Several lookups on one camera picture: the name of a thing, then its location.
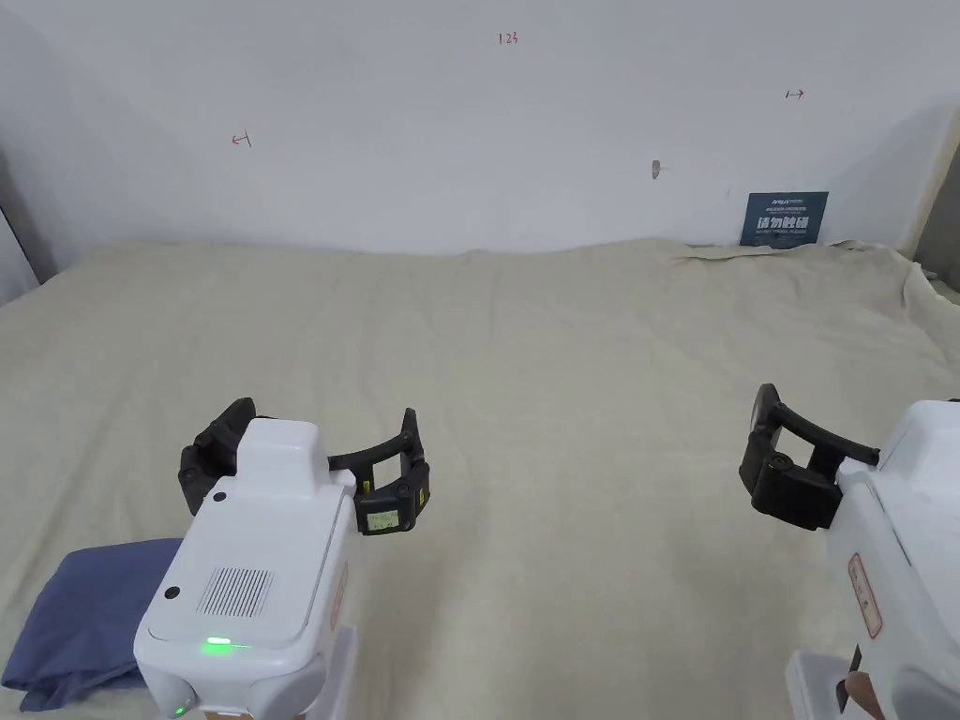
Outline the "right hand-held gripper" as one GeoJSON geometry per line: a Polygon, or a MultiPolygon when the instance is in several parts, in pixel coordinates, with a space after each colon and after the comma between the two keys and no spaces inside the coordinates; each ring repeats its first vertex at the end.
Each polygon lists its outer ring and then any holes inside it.
{"type": "Polygon", "coordinates": [[[858,669],[889,719],[957,718],[958,403],[914,403],[880,452],[813,424],[764,383],[739,477],[760,513],[807,531],[828,528],[828,565],[855,638],[852,659],[791,656],[793,715],[863,719],[840,687],[858,669]],[[807,465],[777,450],[784,430],[812,446],[807,465]]]}

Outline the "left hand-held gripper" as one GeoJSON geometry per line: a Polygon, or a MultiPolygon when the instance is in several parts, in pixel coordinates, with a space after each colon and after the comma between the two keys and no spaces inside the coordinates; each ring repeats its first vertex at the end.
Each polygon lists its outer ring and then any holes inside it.
{"type": "Polygon", "coordinates": [[[345,618],[357,528],[408,532],[430,499],[412,408],[397,436],[329,466],[316,426],[256,415],[252,398],[235,400],[179,458],[194,518],[134,640],[169,719],[343,718],[357,653],[345,618]],[[374,467],[391,458],[400,475],[377,487],[374,467]]]}

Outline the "person's right hand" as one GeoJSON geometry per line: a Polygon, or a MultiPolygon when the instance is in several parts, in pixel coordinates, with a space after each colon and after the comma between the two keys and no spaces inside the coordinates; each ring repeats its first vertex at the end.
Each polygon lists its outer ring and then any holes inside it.
{"type": "Polygon", "coordinates": [[[884,720],[884,713],[878,703],[878,698],[867,673],[850,671],[844,682],[849,699],[859,708],[877,720],[884,720]]]}

